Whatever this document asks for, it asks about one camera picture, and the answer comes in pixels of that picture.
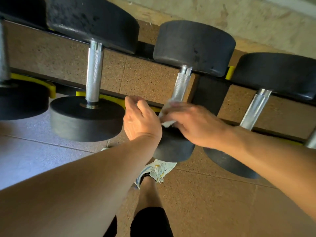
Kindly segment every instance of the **dumbbell rack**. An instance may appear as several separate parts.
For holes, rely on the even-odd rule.
[[[70,38],[66,35],[63,35],[61,33],[58,33],[56,31],[52,31],[49,29],[41,30],[41,29],[37,29],[34,27],[31,27],[31,28],[38,30],[38,31],[44,31],[44,32],[52,34],[52,35],[71,39],[73,41],[78,41],[81,43],[89,44],[88,42],[85,42],[82,40],[75,40],[75,39]],[[155,61],[153,59],[154,47],[155,46],[152,44],[138,41],[135,54],[128,54],[128,53],[124,53],[124,52],[121,52],[118,50],[113,50],[111,48],[104,48],[104,49],[108,50],[108,51],[114,51],[117,53],[128,55],[128,56],[132,56],[132,57],[135,57],[138,59],[146,60],[149,62],[157,63],[160,65],[164,65],[164,66],[168,66],[168,67],[172,67],[172,68],[177,68],[177,67],[174,67],[174,66],[171,66],[168,64],[159,63],[159,62]],[[215,77],[215,76],[212,76],[209,74],[204,74],[204,73],[192,71],[192,73],[196,74],[196,78],[195,78],[192,90],[189,94],[188,100],[193,104],[202,105],[202,106],[206,107],[213,114],[217,115],[220,107],[223,104],[224,98],[228,92],[230,85],[231,84],[239,85],[238,83],[234,83],[233,81],[230,81],[229,78],[227,78],[228,71],[229,71],[229,67],[227,67],[226,74],[223,77]],[[24,70],[20,70],[20,69],[16,69],[16,68],[11,68],[11,72],[16,73],[16,74],[20,74],[20,75],[31,76],[31,77],[41,79],[41,80],[51,81],[56,85],[56,93],[60,93],[60,94],[64,94],[64,95],[73,96],[73,95],[76,95],[76,91],[83,90],[86,88],[85,85],[82,85],[79,83],[61,80],[61,79],[57,79],[54,77],[40,75],[37,73],[32,73],[32,72],[28,72],[28,71],[24,71]],[[107,91],[107,90],[102,90],[102,89],[100,90],[100,94],[111,96],[111,97],[116,97],[119,99],[125,98],[125,95],[111,92],[111,91]],[[316,99],[313,99],[313,100],[296,100],[293,98],[288,98],[288,99],[293,100],[293,101],[297,101],[297,102],[301,102],[301,103],[305,103],[305,104],[309,104],[312,106],[316,106]],[[155,103],[155,102],[151,102],[151,101],[148,101],[148,103],[152,107],[161,108],[163,106],[162,103]],[[226,121],[226,122],[230,125],[239,125],[239,123],[232,122],[232,121]],[[304,143],[305,142],[305,140],[303,140],[301,138],[297,138],[297,137],[290,136],[290,135],[284,135],[281,133],[277,133],[277,132],[273,132],[273,131],[269,131],[269,130],[265,130],[265,129],[261,129],[261,128],[255,127],[255,128],[253,128],[253,131],[258,132],[260,134],[265,134],[265,135],[279,137],[282,139],[287,139],[287,140],[294,141],[297,143]]]

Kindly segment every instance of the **yellow rack bracket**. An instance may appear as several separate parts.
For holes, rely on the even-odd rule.
[[[56,98],[56,86],[49,81],[43,81],[43,80],[39,80],[30,76],[19,75],[15,73],[11,73],[11,78],[15,80],[29,81],[29,82],[33,82],[33,83],[37,83],[39,85],[45,86],[49,90],[49,97],[52,99]]]
[[[86,96],[86,92],[85,91],[77,91],[76,92],[76,96]],[[107,95],[100,95],[99,98],[100,99],[105,99],[105,100],[108,100],[108,101],[111,101],[111,102],[114,102],[114,103],[120,105],[121,107],[123,107],[126,110],[125,101],[122,100],[122,99],[119,99],[119,98],[116,98],[116,97],[113,97],[113,96],[107,96]],[[158,108],[158,107],[151,106],[150,108],[154,112],[160,112],[161,111],[161,108]]]
[[[227,75],[225,77],[226,80],[231,80],[233,74],[234,74],[234,71],[235,71],[235,67],[234,66],[230,66],[228,71],[227,71]]]

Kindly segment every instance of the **speckled brown flooring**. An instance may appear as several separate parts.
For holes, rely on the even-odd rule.
[[[6,25],[12,67],[85,84],[85,44]],[[142,21],[140,27],[139,40],[154,44],[159,27]],[[231,64],[235,65],[242,54],[235,51]],[[164,103],[171,96],[176,76],[176,69],[106,51],[101,88]],[[240,122],[253,94],[252,90],[231,86],[219,117]],[[256,126],[307,138],[316,126],[316,108],[272,96]],[[0,189],[126,139],[124,132],[98,143],[60,139],[50,132],[49,112],[0,122]],[[201,147],[195,148],[188,161],[179,163],[158,188],[175,236],[316,234],[315,223],[273,185],[221,169]],[[117,236],[129,236],[137,196],[138,191],[131,188],[118,211]]]

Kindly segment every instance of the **black shorts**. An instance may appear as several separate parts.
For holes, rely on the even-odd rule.
[[[103,237],[114,237],[117,233],[117,219],[114,217]],[[163,208],[148,207],[137,213],[131,224],[131,237],[173,237],[168,217]]]

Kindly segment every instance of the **sneaker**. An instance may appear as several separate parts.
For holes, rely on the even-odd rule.
[[[135,180],[135,184],[140,189],[140,182],[142,176],[145,173],[149,173],[150,177],[156,180],[156,183],[162,183],[164,182],[163,178],[165,177],[165,175],[168,174],[176,166],[176,164],[177,163],[164,162],[156,159],[154,162],[145,166],[145,168],[141,171],[140,175]]]

